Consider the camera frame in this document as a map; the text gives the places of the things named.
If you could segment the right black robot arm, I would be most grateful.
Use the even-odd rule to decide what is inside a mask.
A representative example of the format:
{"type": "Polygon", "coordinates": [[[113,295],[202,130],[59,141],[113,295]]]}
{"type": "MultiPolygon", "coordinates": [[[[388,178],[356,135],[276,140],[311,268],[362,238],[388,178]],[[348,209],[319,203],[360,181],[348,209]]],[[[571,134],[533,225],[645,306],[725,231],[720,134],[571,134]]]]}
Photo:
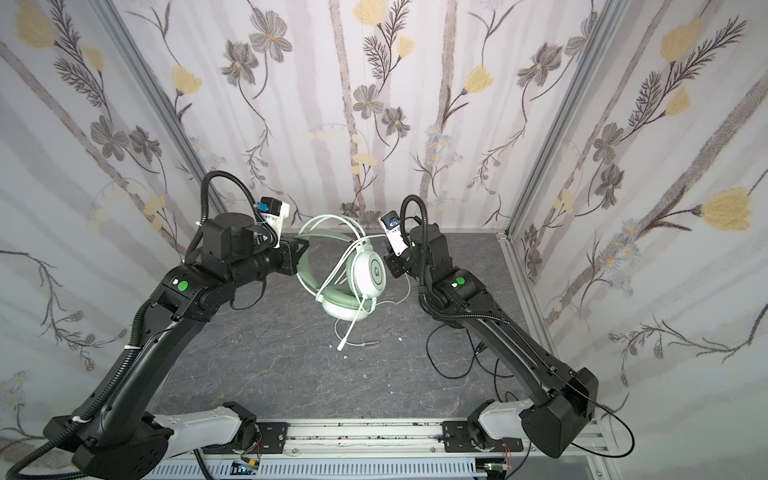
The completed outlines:
{"type": "Polygon", "coordinates": [[[384,261],[390,273],[417,280],[422,308],[435,320],[477,335],[523,387],[521,400],[490,400],[472,412],[468,431],[475,445],[486,449],[499,440],[527,439],[543,454],[560,457],[594,418],[595,375],[546,350],[501,309],[477,276],[454,266],[437,225],[405,233],[393,212],[379,222],[389,243],[384,261]]]}

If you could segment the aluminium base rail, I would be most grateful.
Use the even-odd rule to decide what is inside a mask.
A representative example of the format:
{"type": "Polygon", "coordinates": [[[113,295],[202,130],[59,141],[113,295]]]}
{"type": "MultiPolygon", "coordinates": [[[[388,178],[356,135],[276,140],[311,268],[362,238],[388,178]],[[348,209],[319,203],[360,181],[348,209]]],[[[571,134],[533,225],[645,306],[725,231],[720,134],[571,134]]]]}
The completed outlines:
{"type": "Polygon", "coordinates": [[[220,407],[190,414],[154,416],[144,419],[151,427],[172,431],[165,457],[186,454],[195,449],[219,455],[242,455],[249,459],[268,455],[277,457],[313,458],[395,457],[428,455],[470,456],[487,452],[501,455],[507,451],[521,452],[527,438],[515,432],[510,438],[488,437],[479,441],[470,435],[477,451],[446,453],[442,443],[441,423],[451,419],[244,419],[234,411],[220,407]],[[287,422],[288,438],[280,455],[252,453],[260,422],[287,422]]]}

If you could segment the green white headphones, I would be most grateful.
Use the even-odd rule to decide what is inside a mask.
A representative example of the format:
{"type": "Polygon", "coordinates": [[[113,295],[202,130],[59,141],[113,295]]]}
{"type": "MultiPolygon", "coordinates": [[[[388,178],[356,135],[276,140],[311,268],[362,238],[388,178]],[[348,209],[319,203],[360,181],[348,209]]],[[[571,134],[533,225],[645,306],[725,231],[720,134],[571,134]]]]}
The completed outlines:
{"type": "Polygon", "coordinates": [[[307,221],[297,237],[335,239],[347,244],[325,280],[318,281],[313,275],[307,252],[299,259],[297,277],[331,317],[352,322],[370,315],[385,290],[386,273],[382,257],[371,243],[372,236],[362,224],[349,216],[323,214],[307,221]]]}

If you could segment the black mounting plate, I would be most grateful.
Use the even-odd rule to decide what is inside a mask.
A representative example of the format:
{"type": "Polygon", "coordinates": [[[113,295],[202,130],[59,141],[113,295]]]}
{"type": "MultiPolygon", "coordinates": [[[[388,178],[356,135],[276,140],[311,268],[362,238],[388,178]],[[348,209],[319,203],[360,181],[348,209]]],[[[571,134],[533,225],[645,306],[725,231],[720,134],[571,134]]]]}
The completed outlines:
{"type": "Polygon", "coordinates": [[[287,422],[258,423],[258,435],[251,452],[260,455],[282,454],[288,438],[288,428],[287,422]]]}
{"type": "Polygon", "coordinates": [[[471,453],[477,448],[466,420],[446,420],[441,423],[442,443],[446,453],[471,453]]]}

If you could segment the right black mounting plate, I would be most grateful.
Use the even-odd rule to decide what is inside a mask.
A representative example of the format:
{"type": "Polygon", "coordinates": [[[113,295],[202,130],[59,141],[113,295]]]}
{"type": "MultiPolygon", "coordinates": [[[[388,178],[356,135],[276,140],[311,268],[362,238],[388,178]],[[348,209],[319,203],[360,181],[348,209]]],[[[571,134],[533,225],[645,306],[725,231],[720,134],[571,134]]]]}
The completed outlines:
{"type": "Polygon", "coordinates": [[[471,453],[477,448],[466,420],[446,420],[441,423],[442,443],[446,453],[471,453]]]}

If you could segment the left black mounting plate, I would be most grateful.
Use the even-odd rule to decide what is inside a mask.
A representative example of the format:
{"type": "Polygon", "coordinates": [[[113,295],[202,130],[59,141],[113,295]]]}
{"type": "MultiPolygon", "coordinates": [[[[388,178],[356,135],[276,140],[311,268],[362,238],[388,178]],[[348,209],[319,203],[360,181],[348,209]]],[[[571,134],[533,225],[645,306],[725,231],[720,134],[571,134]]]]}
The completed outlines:
{"type": "Polygon", "coordinates": [[[258,423],[258,435],[251,452],[260,455],[282,454],[288,438],[288,428],[287,422],[258,423]]]}

